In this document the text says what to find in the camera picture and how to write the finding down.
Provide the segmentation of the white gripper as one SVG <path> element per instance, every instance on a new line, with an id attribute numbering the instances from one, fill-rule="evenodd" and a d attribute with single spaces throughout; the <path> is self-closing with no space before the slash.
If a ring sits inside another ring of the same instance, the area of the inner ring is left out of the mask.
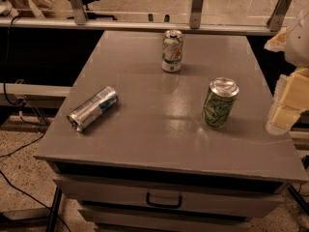
<path id="1" fill-rule="evenodd" d="M 265 50 L 285 50 L 287 62 L 295 65 L 290 75 L 281 74 L 274 91 L 274 101 L 267 117 L 267 132 L 281 135 L 291 129 L 300 115 L 309 109 L 309 7 L 304 7 L 295 21 L 268 40 Z"/>

